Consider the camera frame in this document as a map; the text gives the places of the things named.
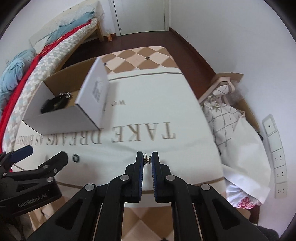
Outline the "white power strip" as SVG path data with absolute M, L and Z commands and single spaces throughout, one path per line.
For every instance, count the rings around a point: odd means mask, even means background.
M 275 183 L 274 197 L 277 199 L 286 198 L 288 187 L 287 166 L 285 162 L 285 152 L 280 138 L 280 133 L 271 114 L 269 114 L 262 121 L 262 124 L 266 132 L 271 160 L 273 163 Z

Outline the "white cardboard box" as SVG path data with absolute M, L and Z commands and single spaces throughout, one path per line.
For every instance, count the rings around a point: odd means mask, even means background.
M 74 64 L 41 82 L 23 122 L 42 135 L 99 130 L 108 89 L 100 57 Z

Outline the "light blue blanket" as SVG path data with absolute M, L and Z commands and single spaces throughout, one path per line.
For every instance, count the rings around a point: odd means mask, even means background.
M 13 91 L 18 86 L 23 76 L 28 72 L 33 62 L 38 62 L 41 58 L 43 49 L 60 39 L 71 30 L 89 23 L 94 18 L 94 12 L 86 12 L 77 20 L 73 20 L 67 25 L 60 25 L 57 30 L 50 33 L 42 39 L 43 47 L 40 50 L 30 48 L 18 53 L 12 61 L 7 65 L 1 76 L 1 112 L 4 111 Z

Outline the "diamond pattern table cloth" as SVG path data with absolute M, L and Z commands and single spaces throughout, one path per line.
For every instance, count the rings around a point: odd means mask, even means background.
M 33 148 L 33 154 L 13 170 L 35 169 L 59 152 L 69 158 L 55 176 L 61 198 L 26 214 L 32 228 L 41 226 L 85 185 L 104 185 L 123 174 L 138 152 L 148 156 L 157 152 L 173 175 L 189 184 L 209 183 L 225 195 L 221 159 L 211 130 L 167 49 L 141 47 L 100 58 L 109 81 L 101 129 L 42 135 L 23 122 L 37 88 L 53 75 L 45 70 L 52 53 L 40 60 L 13 111 L 14 133 L 4 148 Z

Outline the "white door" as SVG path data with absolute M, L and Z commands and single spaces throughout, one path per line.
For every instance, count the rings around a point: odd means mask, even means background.
M 109 1 L 109 6 L 117 36 L 169 30 L 170 1 Z

